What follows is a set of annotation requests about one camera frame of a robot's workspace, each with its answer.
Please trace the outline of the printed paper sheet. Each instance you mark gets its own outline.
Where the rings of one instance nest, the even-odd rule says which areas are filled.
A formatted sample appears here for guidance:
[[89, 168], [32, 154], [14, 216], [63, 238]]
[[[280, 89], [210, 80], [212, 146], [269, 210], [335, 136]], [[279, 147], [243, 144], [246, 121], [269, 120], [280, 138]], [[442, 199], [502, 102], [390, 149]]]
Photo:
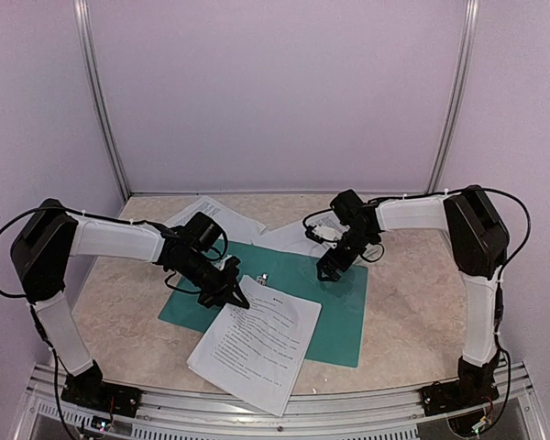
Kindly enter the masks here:
[[[328, 214], [318, 215], [308, 221], [308, 225], [323, 226], [329, 231], [332, 229], [335, 232], [327, 237], [330, 239], [338, 239], [347, 230], [344, 226]], [[330, 243], [316, 243], [305, 236], [305, 229], [302, 221], [297, 221], [273, 231], [265, 232], [257, 240], [254, 245], [272, 250], [300, 254], [315, 258], [320, 258], [332, 246]]]
[[167, 220], [165, 225], [168, 227], [184, 226], [198, 212], [215, 220], [225, 230], [229, 241], [252, 245], [268, 229], [261, 222], [246, 217], [209, 196], [203, 196], [191, 203]]

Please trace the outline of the paper sheets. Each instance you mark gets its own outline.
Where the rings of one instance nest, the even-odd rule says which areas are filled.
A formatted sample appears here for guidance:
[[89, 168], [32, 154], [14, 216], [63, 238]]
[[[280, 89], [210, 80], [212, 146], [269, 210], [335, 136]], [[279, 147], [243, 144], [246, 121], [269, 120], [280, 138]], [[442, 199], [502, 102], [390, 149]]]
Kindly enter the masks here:
[[250, 307], [226, 305], [187, 359], [189, 369], [220, 390], [281, 417], [303, 365], [321, 304], [240, 282]]

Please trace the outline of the dark teal folder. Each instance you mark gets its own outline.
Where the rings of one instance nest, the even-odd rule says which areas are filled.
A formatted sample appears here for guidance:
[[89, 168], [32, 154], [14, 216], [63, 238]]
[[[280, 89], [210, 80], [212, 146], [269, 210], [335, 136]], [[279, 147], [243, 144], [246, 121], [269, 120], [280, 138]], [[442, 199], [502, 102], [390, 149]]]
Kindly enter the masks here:
[[265, 274], [272, 289], [321, 304], [306, 358], [341, 367], [358, 366], [368, 292], [368, 269], [352, 266], [336, 282], [321, 282], [315, 257], [231, 242], [228, 253], [241, 260], [240, 274]]

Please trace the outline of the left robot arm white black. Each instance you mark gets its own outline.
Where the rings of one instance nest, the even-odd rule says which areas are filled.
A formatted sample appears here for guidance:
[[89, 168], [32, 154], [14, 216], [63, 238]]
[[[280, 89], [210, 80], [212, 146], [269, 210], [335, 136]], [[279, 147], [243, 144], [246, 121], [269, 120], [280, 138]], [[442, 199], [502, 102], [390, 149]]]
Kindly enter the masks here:
[[192, 286], [207, 308], [249, 307], [238, 282], [240, 261], [209, 257], [225, 230], [210, 216], [196, 213], [183, 225], [150, 220], [112, 219], [64, 206], [55, 198], [25, 213], [27, 223], [11, 249], [16, 275], [31, 311], [54, 355], [67, 369], [68, 391], [93, 408], [104, 406], [110, 389], [72, 315], [67, 275], [76, 257], [129, 259], [161, 267]]

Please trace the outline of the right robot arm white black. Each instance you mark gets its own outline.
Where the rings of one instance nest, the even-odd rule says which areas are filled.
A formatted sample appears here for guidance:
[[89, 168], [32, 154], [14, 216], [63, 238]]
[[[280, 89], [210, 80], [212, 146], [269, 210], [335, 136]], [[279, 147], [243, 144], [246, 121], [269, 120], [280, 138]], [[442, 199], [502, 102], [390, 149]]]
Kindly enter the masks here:
[[501, 322], [501, 274], [507, 260], [509, 232], [486, 189], [466, 188], [430, 195], [379, 197], [364, 202], [346, 190], [330, 203], [346, 231], [316, 264], [319, 281], [337, 282], [366, 247], [378, 245], [384, 232], [405, 229], [441, 230], [467, 293], [467, 330], [458, 379], [450, 390], [453, 402], [472, 405], [493, 382]]

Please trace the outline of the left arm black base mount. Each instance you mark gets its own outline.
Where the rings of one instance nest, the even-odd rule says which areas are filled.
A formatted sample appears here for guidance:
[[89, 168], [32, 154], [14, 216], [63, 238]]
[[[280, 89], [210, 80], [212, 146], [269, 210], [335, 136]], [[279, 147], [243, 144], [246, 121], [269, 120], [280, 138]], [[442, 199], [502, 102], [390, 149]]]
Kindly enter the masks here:
[[142, 390], [104, 380], [96, 361], [78, 375], [68, 374], [61, 398], [68, 403], [90, 410], [135, 418]]

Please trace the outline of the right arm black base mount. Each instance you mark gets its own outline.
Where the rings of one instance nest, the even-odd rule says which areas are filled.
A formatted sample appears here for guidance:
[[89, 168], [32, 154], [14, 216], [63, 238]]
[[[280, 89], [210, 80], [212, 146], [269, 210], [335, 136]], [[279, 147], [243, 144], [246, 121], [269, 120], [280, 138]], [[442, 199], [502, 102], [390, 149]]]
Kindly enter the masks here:
[[491, 361], [476, 366], [462, 357], [457, 363], [457, 378], [420, 388], [419, 394], [425, 416], [451, 413], [489, 401], [496, 401], [499, 391], [494, 372], [500, 362], [496, 353]]

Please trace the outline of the right aluminium frame post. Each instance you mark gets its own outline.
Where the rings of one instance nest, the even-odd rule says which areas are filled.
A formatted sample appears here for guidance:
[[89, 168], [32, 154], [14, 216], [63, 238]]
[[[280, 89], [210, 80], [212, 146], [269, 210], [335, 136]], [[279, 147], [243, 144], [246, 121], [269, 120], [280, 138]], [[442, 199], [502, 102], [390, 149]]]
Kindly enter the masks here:
[[445, 122], [439, 138], [438, 150], [425, 192], [432, 193], [438, 189], [444, 174], [457, 120], [462, 107], [468, 79], [468, 70], [472, 61], [473, 46], [479, 21], [479, 0], [467, 0], [462, 27], [461, 41], [456, 59], [453, 84], [445, 113]]

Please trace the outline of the aluminium frame post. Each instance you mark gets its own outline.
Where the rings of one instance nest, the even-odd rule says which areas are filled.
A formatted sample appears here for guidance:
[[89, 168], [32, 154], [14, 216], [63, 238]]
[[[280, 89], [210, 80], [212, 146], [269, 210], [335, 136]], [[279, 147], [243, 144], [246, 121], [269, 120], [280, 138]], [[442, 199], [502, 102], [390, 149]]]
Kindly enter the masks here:
[[445, 122], [439, 138], [438, 150], [425, 192], [432, 193], [438, 189], [444, 174], [457, 120], [462, 107], [468, 79], [468, 70], [472, 61], [473, 46], [479, 21], [479, 0], [467, 0], [462, 27], [461, 41], [456, 59], [453, 84], [445, 113]]
[[104, 142], [104, 150], [107, 158], [109, 159], [115, 184], [120, 193], [121, 199], [124, 202], [127, 202], [131, 197], [132, 192], [118, 147], [116, 145], [116, 139], [105, 101], [105, 93], [98, 69], [97, 55], [91, 27], [89, 2], [86, 0], [74, 0], [73, 11], [78, 28], [78, 37], [82, 51], [83, 63], [86, 70], [88, 87], [92, 97], [97, 124]]

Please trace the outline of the left aluminium frame post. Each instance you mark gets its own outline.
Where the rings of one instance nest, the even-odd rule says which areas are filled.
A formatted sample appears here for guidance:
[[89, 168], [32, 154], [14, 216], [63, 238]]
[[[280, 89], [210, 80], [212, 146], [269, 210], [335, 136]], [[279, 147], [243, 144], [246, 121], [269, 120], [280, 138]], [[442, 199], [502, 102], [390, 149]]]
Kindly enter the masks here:
[[86, 0], [74, 0], [73, 11], [78, 28], [78, 37], [82, 51], [83, 63], [86, 70], [88, 87], [92, 97], [97, 124], [104, 142], [104, 150], [107, 158], [109, 159], [115, 184], [120, 193], [121, 199], [124, 202], [127, 202], [131, 197], [132, 192], [118, 147], [116, 145], [116, 139], [105, 101], [105, 93], [98, 69], [97, 55], [91, 27], [89, 2]]

